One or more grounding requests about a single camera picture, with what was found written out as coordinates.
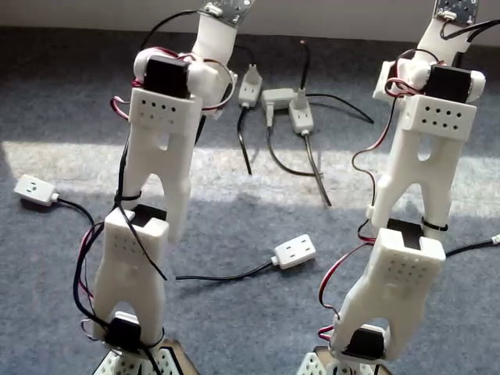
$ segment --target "power cord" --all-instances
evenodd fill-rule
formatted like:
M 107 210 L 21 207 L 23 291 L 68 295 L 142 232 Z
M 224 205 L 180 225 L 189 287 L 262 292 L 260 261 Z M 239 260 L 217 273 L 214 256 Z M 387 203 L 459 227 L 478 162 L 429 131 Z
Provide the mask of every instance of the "power cord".
M 248 272 L 242 273 L 237 276 L 227 276 L 227 277 L 211 277 L 211 276 L 176 276 L 175 280 L 207 280 L 207 281 L 237 281 L 245 279 L 246 277 L 253 276 L 256 273 L 264 271 L 273 265 L 272 261 L 266 262 L 257 268 L 250 270 Z
M 316 182 L 318 183 L 318 188 L 320 190 L 320 194 L 323 197 L 327 206 L 331 207 L 331 201 L 330 201 L 330 198 L 328 198 L 327 189 L 325 189 L 325 186 L 323 184 L 323 180 L 321 178 L 321 174 L 318 170 L 316 162 L 314 161 L 313 150 L 311 148 L 311 142 L 309 140 L 309 135 L 310 135 L 310 133 L 307 130 L 303 131 L 301 134 L 302 139 L 304 140 L 304 143 L 305 143 L 305 150 L 307 151 L 307 156 L 309 157 L 309 162 L 311 163 L 311 168 L 314 171 L 314 177 L 316 178 Z
M 339 96 L 332 95 L 332 94 L 306 94 L 305 96 L 308 98 L 332 98 L 334 100 L 338 100 L 339 102 L 344 103 L 348 107 L 354 109 L 357 113 L 359 113 L 363 117 L 363 119 L 366 120 L 367 123 L 375 123 L 375 121 L 370 116 L 368 116 L 365 112 L 363 112 L 361 109 L 359 109 L 358 107 L 356 107 L 352 103 L 348 102 L 347 100 L 345 100 Z
M 250 166 L 250 159 L 248 158 L 247 146 L 245 145 L 245 139 L 243 138 L 243 126 L 245 124 L 245 117 L 248 113 L 248 107 L 241 107 L 240 117 L 237 121 L 237 138 L 240 141 L 241 153 L 245 159 L 245 165 L 247 166 L 248 174 L 252 175 L 252 167 Z
M 295 176 L 302 176 L 302 177 L 316 177 L 314 173 L 309 173 L 309 172 L 300 172 L 298 170 L 293 170 L 292 168 L 288 168 L 285 166 L 276 156 L 274 153 L 273 149 L 273 142 L 271 141 L 271 138 L 273 136 L 273 128 L 272 127 L 267 127 L 267 148 L 269 149 L 269 153 L 271 154 L 271 158 L 273 158 L 274 162 L 285 172 L 289 174 L 293 174 Z
M 500 234 L 486 241 L 477 242 L 476 244 L 462 246 L 460 248 L 456 248 L 455 250 L 451 250 L 450 252 L 446 253 L 446 258 L 448 259 L 455 255 L 462 254 L 464 252 L 469 252 L 471 250 L 479 250 L 481 248 L 493 248 L 493 247 L 498 247 L 499 245 L 500 245 Z

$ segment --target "white power plug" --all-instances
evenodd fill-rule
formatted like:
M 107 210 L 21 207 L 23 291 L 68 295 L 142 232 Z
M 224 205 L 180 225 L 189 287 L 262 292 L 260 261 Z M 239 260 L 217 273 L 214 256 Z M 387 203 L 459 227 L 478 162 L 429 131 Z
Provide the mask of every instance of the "white power plug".
M 303 234 L 277 246 L 274 249 L 274 254 L 275 256 L 271 258 L 273 265 L 279 265 L 282 270 L 286 270 L 313 259 L 316 256 L 316 249 L 311 238 L 307 234 Z
M 27 201 L 47 207 L 56 202 L 59 197 L 54 185 L 27 174 L 17 181 L 14 192 Z
M 257 65 L 251 64 L 248 72 L 243 76 L 238 101 L 240 105 L 253 108 L 259 100 L 263 88 L 263 78 L 257 70 Z
M 304 90 L 297 91 L 297 98 L 290 102 L 288 110 L 290 112 L 291 124 L 296 134 L 302 134 L 304 131 L 313 131 L 313 114 L 311 113 L 311 106 L 305 96 Z

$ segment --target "red wire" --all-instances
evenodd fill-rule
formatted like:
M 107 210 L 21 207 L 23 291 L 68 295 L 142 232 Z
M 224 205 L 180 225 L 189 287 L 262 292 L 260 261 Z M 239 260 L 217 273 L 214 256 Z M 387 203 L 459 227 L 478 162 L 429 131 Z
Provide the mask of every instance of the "red wire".
M 330 280 L 330 278 L 334 275 L 335 271 L 337 271 L 338 267 L 341 266 L 341 264 L 348 258 L 350 257 L 352 254 L 354 254 L 355 252 L 357 252 L 358 250 L 360 250 L 360 248 L 363 248 L 365 246 L 373 246 L 373 244 L 370 244 L 370 243 L 365 243 L 365 244 L 362 244 L 360 246 L 358 246 L 357 248 L 355 248 L 354 250 L 351 250 L 350 252 L 348 252 L 347 254 L 343 255 L 329 270 L 328 272 L 325 274 L 325 276 L 323 277 L 323 279 L 321 280 L 321 284 L 320 284 L 320 291 L 318 293 L 318 299 L 320 300 L 320 304 L 322 305 L 322 307 L 324 307 L 325 309 L 331 309 L 331 310 L 334 310 L 335 312 L 335 315 L 337 315 L 337 318 L 340 320 L 341 316 L 340 314 L 338 313 L 338 311 L 332 306 L 332 305 L 327 305 L 323 302 L 323 293 L 325 292 L 325 288 L 327 287 L 328 285 L 328 281 Z
M 121 118 L 125 119 L 125 120 L 129 120 L 129 116 L 124 112 L 122 111 L 119 107 L 118 107 L 118 104 L 117 102 L 121 103 L 121 104 L 130 104 L 129 102 L 125 102 L 120 96 L 113 96 L 111 101 L 109 102 L 109 104 L 111 105 L 111 108 L 113 111 L 115 111 L 115 113 L 120 116 Z
M 331 336 L 329 334 L 325 334 L 325 333 L 326 332 L 330 332 L 333 329 L 334 329 L 333 325 L 320 328 L 320 330 L 318 330 L 318 336 L 320 338 L 322 338 L 323 340 L 330 341 L 331 340 Z

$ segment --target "white plastic bracket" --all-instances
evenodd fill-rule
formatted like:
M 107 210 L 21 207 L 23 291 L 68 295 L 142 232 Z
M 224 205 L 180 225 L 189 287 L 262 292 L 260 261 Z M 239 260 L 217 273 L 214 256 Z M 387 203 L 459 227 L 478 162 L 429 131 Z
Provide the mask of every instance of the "white plastic bracket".
M 340 362 L 333 358 L 326 366 L 314 352 L 307 353 L 296 375 L 373 375 L 372 367 L 357 362 Z
M 201 112 L 202 101 L 196 97 L 180 99 L 141 88 L 132 90 L 123 195 L 139 195 L 149 175 L 156 174 L 166 196 L 171 242 L 178 241 L 184 232 L 191 194 L 189 170 Z M 165 147 L 159 140 L 167 134 Z M 125 201 L 123 207 L 131 209 L 136 204 L 137 200 Z
M 134 213 L 125 211 L 129 220 Z M 144 227 L 134 226 L 151 260 L 161 268 L 167 245 L 169 224 L 156 218 Z M 146 259 L 127 226 L 120 209 L 105 218 L 104 255 L 95 278 L 94 311 L 109 322 L 118 302 L 128 302 L 141 326 L 141 341 L 153 345 L 163 334 L 165 286 L 163 279 Z M 105 332 L 93 323 L 94 338 L 102 340 Z
M 155 355 L 155 359 L 161 373 L 180 375 L 181 371 L 177 368 L 177 364 L 168 349 L 160 349 Z M 139 373 L 141 375 L 156 375 L 151 363 L 146 359 L 109 352 L 95 369 L 94 375 L 138 375 Z
M 420 250 L 405 247 L 401 232 L 380 229 L 365 272 L 345 297 L 340 320 L 334 320 L 330 349 L 335 358 L 354 332 L 374 318 L 385 318 L 385 360 L 396 360 L 420 322 L 434 279 L 445 262 L 441 242 L 421 237 Z
M 377 236 L 386 227 L 392 208 L 412 184 L 420 184 L 424 219 L 446 227 L 451 207 L 451 189 L 462 148 L 469 139 L 477 108 L 438 98 L 415 95 L 402 102 L 387 172 L 377 184 L 375 205 L 368 218 Z M 424 134 L 434 146 L 427 160 L 420 160 Z M 426 237 L 441 239 L 442 231 L 424 227 Z

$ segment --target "black wire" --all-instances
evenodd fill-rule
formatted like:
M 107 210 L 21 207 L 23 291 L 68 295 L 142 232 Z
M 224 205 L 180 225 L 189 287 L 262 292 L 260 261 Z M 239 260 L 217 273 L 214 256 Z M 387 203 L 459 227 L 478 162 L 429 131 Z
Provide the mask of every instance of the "black wire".
M 158 363 L 156 363 L 155 357 L 153 357 L 151 350 L 149 350 L 149 348 L 146 345 L 144 345 L 142 343 L 140 343 L 140 344 L 141 344 L 141 349 L 144 351 L 144 353 L 146 354 L 146 357 L 148 357 L 149 362 L 153 366 L 153 370 L 155 371 L 156 375 L 162 375 L 162 371 L 159 369 Z
M 203 128 L 205 127 L 205 122 L 206 122 L 206 116 L 202 116 L 202 118 L 200 119 L 200 124 L 198 125 L 198 130 L 196 131 L 195 145 L 198 144 L 198 141 L 200 140 L 200 137 L 202 136 Z
M 276 156 L 273 150 L 273 143 L 271 142 L 271 136 L 273 135 L 273 128 L 272 127 L 267 127 L 267 148 L 269 149 L 269 152 L 271 154 L 271 157 L 273 158 L 274 162 L 285 172 L 288 172 L 290 174 L 294 174 L 295 176 L 304 176 L 304 177 L 315 177 L 314 173 L 307 173 L 307 172 L 299 172 L 297 170 L 292 170 L 285 166 Z
M 248 113 L 247 107 L 241 107 L 240 118 L 237 121 L 237 137 L 240 141 L 241 152 L 243 153 L 243 157 L 245 158 L 245 164 L 247 166 L 248 174 L 252 175 L 252 167 L 250 166 L 250 160 L 248 159 L 247 147 L 245 145 L 245 140 L 243 138 L 243 126 L 245 123 L 245 116 Z
M 97 315 L 94 313 L 88 311 L 85 306 L 82 305 L 80 301 L 80 295 L 78 294 L 78 281 L 81 278 L 81 269 L 82 265 L 84 263 L 85 257 L 87 256 L 88 252 L 90 251 L 92 245 L 94 244 L 95 240 L 99 237 L 99 235 L 102 233 L 104 230 L 104 223 L 97 223 L 95 226 L 93 226 L 93 233 L 91 237 L 87 240 L 87 242 L 84 244 L 84 246 L 81 249 L 80 255 L 78 256 L 77 259 L 77 268 L 75 269 L 75 274 L 73 277 L 73 299 L 75 301 L 75 305 L 77 308 L 90 320 L 95 321 L 97 324 L 99 324 L 103 329 L 106 329 L 109 324 L 108 322 L 102 320 L 99 318 Z
M 163 25 L 165 25 L 166 23 L 172 21 L 172 20 L 175 20 L 176 18 L 178 17 L 181 17 L 181 16 L 190 16 L 191 14 L 195 14 L 195 13 L 198 13 L 200 12 L 199 9 L 192 9 L 192 10 L 183 10 L 182 12 L 179 12 L 177 14 L 174 14 L 173 16 L 170 16 L 170 17 L 167 17 L 165 18 L 164 20 L 158 22 L 152 29 L 151 31 L 149 31 L 148 35 L 146 35 L 145 39 L 143 40 L 142 44 L 141 44 L 141 51 L 143 49 L 145 49 L 147 43 L 149 42 L 149 39 L 151 39 L 151 36 Z
M 257 60 L 255 58 L 255 53 L 249 48 L 244 45 L 234 45 L 235 48 L 239 48 L 242 51 L 245 51 L 248 53 L 248 57 L 250 58 L 250 65 L 256 65 Z
M 332 99 L 338 100 L 339 102 L 346 104 L 348 107 L 351 107 L 357 113 L 359 113 L 361 116 L 363 116 L 365 118 L 366 122 L 375 123 L 375 121 L 373 121 L 373 119 L 370 116 L 368 116 L 366 113 L 364 113 L 361 109 L 359 109 L 355 105 L 349 103 L 347 100 L 340 98 L 336 95 L 332 95 L 332 94 L 307 94 L 306 96 L 308 98 L 332 98 Z
M 81 213 L 83 213 L 87 219 L 88 219 L 88 222 L 90 223 L 91 227 L 95 227 L 95 221 L 94 221 L 94 218 L 92 217 L 92 215 L 85 209 L 85 207 L 83 207 L 82 205 L 79 205 L 78 203 L 75 203 L 75 202 L 71 202 L 71 201 L 68 201 L 66 199 L 62 199 L 62 198 L 57 198 L 57 202 L 59 203 L 62 203 L 64 205 L 70 205 L 71 207 L 77 209 L 78 211 L 80 211 Z
M 211 277 L 211 276 L 177 276 L 175 280 L 207 280 L 207 281 L 236 281 L 244 279 L 248 276 L 255 275 L 261 271 L 264 271 L 266 268 L 269 268 L 273 265 L 273 262 L 267 262 L 258 266 L 257 268 L 245 272 L 241 275 L 237 276 L 228 276 L 228 277 Z
M 316 182 L 318 183 L 318 188 L 320 190 L 320 194 L 325 200 L 328 207 L 331 207 L 330 198 L 328 198 L 327 189 L 325 189 L 325 185 L 323 184 L 323 180 L 321 179 L 321 174 L 316 166 L 316 162 L 314 161 L 313 150 L 311 149 L 311 142 L 309 141 L 309 134 L 302 135 L 302 139 L 304 139 L 305 149 L 307 150 L 307 156 L 309 157 L 309 162 L 311 163 L 311 168 L 314 171 L 314 177 L 316 178 Z
M 484 31 L 491 29 L 493 26 L 500 25 L 500 20 L 489 20 L 489 21 L 484 21 L 481 23 L 476 23 L 475 25 L 469 26 L 469 27 L 464 27 L 463 29 L 457 30 L 453 33 L 450 33 L 448 35 L 445 35 L 445 28 L 448 26 L 448 24 L 451 21 L 446 21 L 443 23 L 443 27 L 441 28 L 440 36 L 442 39 L 448 41 L 453 38 L 457 38 L 460 35 L 467 34 L 471 31 L 475 31 L 469 37 L 467 38 L 467 41 L 470 43 L 474 40 L 474 38 L 477 37 L 477 35 L 483 33 Z
M 479 30 L 476 30 L 475 32 L 473 32 L 468 38 L 467 38 L 467 41 L 469 43 L 472 43 L 474 39 L 477 38 L 477 36 L 479 36 L 479 34 L 482 34 L 483 32 L 487 31 L 487 30 L 490 30 L 493 26 L 497 26 L 497 25 L 500 25 L 500 20 L 495 20 L 495 21 L 491 21 L 491 24 L 489 26 L 486 26 L 485 28 L 483 29 L 479 29 Z
M 448 253 L 446 253 L 446 258 L 451 258 L 452 256 L 462 254 L 463 252 L 468 252 L 470 250 L 477 250 L 480 248 L 490 248 L 493 246 L 497 246 L 493 240 L 488 240 L 488 241 L 483 241 L 483 242 L 478 242 L 476 244 L 471 244 L 467 246 L 462 246 L 461 248 L 456 248 L 455 250 L 452 250 Z
M 92 217 L 92 215 L 82 205 L 79 205 L 78 203 L 75 203 L 75 202 L 68 201 L 68 200 L 63 199 L 63 198 L 58 198 L 57 202 L 58 203 L 62 203 L 63 205 L 68 205 L 70 207 L 73 207 L 76 210 L 78 210 L 81 213 L 83 213 L 87 217 L 88 222 L 91 225 L 91 233 L 93 233 L 93 231 L 94 231 L 93 228 L 95 227 L 94 217 Z M 87 290 L 89 290 L 88 289 L 88 277 L 87 277 L 87 274 L 88 274 L 87 273 L 87 258 L 85 258 L 85 260 L 84 260 L 84 283 L 85 283 L 85 287 L 87 288 Z M 92 306 L 91 296 L 88 293 L 87 293 L 87 300 L 88 300 L 89 306 L 92 309 L 92 312 L 95 315 L 94 307 Z
M 300 80 L 300 89 L 305 89 L 305 82 L 307 81 L 307 76 L 309 74 L 309 67 L 311 65 L 311 49 L 305 41 L 300 41 L 300 44 L 304 48 L 305 61 L 304 68 L 302 69 L 302 79 Z

